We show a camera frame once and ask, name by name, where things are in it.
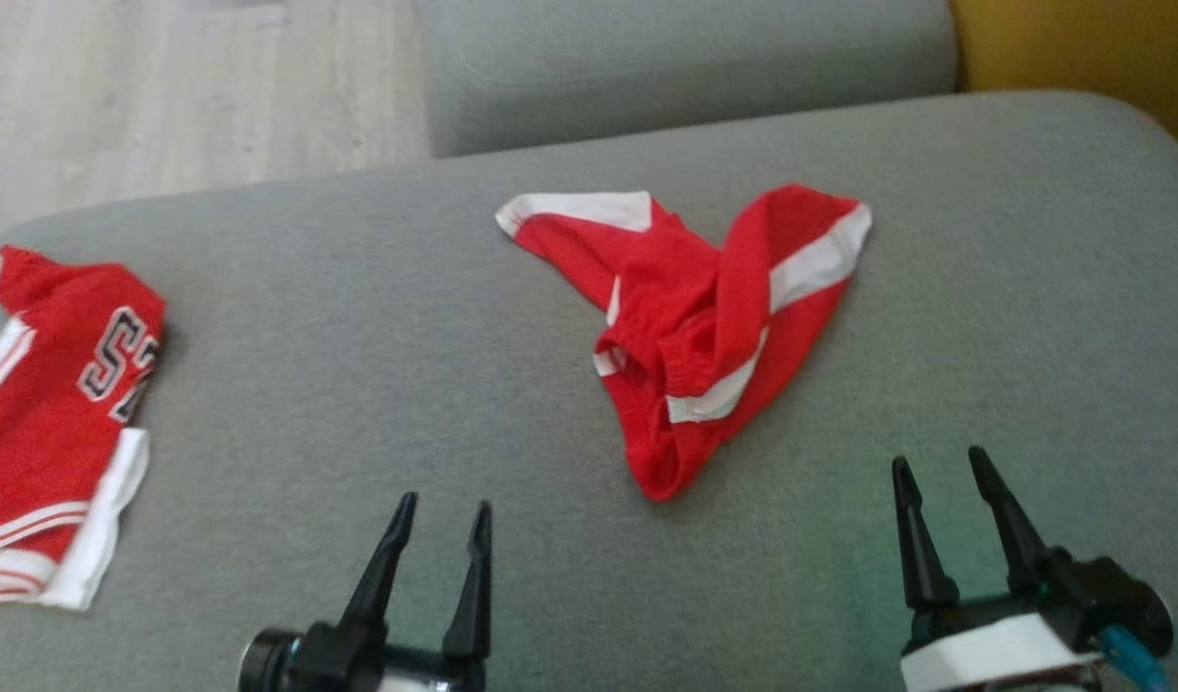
printed number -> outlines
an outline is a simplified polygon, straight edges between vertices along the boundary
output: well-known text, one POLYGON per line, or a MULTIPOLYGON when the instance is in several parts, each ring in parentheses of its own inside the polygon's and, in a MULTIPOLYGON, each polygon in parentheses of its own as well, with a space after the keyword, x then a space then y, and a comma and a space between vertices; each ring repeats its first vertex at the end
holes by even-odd
POLYGON ((115 390, 124 371, 127 370, 127 364, 132 363, 139 371, 137 382, 133 382, 132 389, 124 394, 114 408, 111 408, 111 417, 127 422, 154 371, 155 356, 158 356, 158 341, 146 332, 145 323, 137 317, 137 312, 124 305, 111 314, 106 331, 101 334, 101 340, 93 349, 93 360, 85 365, 75 385, 92 402, 101 402, 115 390))

red briefs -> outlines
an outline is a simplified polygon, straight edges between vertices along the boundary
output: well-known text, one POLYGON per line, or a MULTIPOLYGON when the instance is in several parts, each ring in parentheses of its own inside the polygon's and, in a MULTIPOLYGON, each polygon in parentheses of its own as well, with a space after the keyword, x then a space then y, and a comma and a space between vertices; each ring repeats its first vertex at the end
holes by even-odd
POLYGON ((648 192, 522 195, 496 219, 607 312, 593 361, 654 500, 686 489, 799 371, 871 229, 861 202, 801 185, 753 202, 721 250, 648 192))

wooden floor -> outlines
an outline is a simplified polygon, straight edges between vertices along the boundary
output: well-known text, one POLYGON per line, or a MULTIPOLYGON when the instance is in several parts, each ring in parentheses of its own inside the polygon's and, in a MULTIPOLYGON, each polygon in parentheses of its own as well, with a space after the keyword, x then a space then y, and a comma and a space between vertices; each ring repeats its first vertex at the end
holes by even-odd
POLYGON ((0 0, 0 231, 426 157, 421 0, 0 0))

blue cable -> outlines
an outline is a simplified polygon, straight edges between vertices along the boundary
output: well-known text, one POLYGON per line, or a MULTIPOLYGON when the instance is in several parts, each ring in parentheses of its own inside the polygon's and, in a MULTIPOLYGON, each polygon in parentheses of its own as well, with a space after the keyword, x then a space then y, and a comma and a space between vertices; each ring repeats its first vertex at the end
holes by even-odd
POLYGON ((1100 652, 1119 673, 1129 675, 1141 692, 1170 692, 1170 675, 1157 657, 1139 644, 1127 627, 1112 625, 1098 635, 1100 652))

couch backrest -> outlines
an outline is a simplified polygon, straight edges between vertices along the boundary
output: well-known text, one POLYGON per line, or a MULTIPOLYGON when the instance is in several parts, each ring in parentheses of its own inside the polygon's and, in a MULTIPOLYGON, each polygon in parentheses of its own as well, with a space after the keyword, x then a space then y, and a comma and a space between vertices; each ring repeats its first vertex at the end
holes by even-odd
POLYGON ((941 0, 424 0, 439 157, 952 91, 941 0))

